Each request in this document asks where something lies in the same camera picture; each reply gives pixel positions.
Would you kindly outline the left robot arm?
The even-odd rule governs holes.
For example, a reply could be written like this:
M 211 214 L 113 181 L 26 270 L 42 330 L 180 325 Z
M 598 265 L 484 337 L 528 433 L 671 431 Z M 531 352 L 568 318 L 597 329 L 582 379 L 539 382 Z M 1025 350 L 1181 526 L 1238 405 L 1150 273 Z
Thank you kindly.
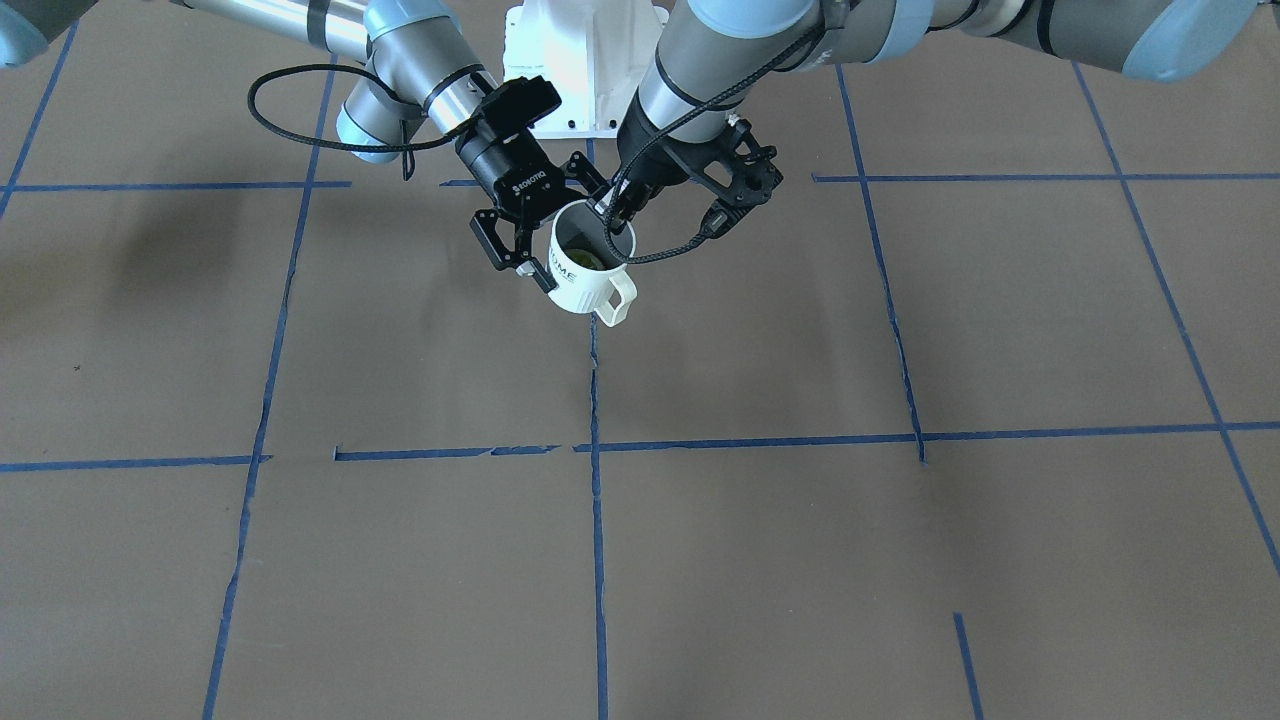
M 740 108 L 767 76 L 879 67 L 943 49 L 1000 60 L 1073 61 L 1129 79 L 1172 83 L 1235 41 L 1257 1 L 680 1 L 617 136 L 620 169 L 596 202 L 590 238 L 623 264 L 660 263 L 732 229 L 782 177 Z M 663 190 L 695 182 L 713 196 L 694 236 L 644 254 L 630 222 Z

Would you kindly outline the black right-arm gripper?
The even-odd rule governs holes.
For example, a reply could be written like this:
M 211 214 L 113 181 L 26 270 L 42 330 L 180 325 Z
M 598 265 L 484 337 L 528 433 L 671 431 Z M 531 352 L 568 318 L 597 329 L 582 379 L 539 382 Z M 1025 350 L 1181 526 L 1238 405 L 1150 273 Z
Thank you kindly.
M 579 200 L 599 204 L 611 191 L 609 181 L 584 152 L 572 152 L 556 169 L 527 131 L 502 140 L 488 128 L 471 128 L 454 141 L 454 151 L 493 204 L 476 210 L 470 222 L 492 265 L 531 277 L 550 293 L 557 281 L 532 251 L 534 231 L 554 214 L 554 199 L 557 206 Z M 557 170 L 559 179 L 554 182 Z M 512 224 L 513 246 L 502 238 L 499 222 Z

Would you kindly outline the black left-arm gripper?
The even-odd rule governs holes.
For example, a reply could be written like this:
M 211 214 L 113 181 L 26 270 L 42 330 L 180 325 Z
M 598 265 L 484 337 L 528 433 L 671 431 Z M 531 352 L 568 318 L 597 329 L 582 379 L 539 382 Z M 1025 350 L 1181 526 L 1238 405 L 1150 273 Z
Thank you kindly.
M 666 137 L 643 152 L 641 147 L 648 140 L 646 135 L 617 136 L 620 170 L 614 176 L 634 161 L 623 188 L 609 190 L 604 195 L 604 247 L 618 263 L 637 260 L 636 243 L 634 240 L 627 241 L 627 233 L 632 229 L 631 220 L 641 209 L 641 199 L 646 201 L 667 187 L 686 183 L 690 173 L 678 159 L 694 158 L 701 147 L 700 143 Z

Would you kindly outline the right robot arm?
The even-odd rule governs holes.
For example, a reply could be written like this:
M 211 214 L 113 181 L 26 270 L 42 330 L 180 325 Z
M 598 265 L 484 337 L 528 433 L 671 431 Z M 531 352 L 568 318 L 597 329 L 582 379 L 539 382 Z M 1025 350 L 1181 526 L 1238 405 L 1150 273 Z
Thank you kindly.
M 195 9 L 335 54 L 357 85 L 335 119 L 332 149 L 367 161 L 451 146 L 489 197 L 471 228 L 493 266 L 567 284 L 556 254 L 536 258 L 534 233 L 604 187 L 581 152 L 552 161 L 532 135 L 561 96 L 541 77 L 494 81 L 440 1 L 197 1 Z

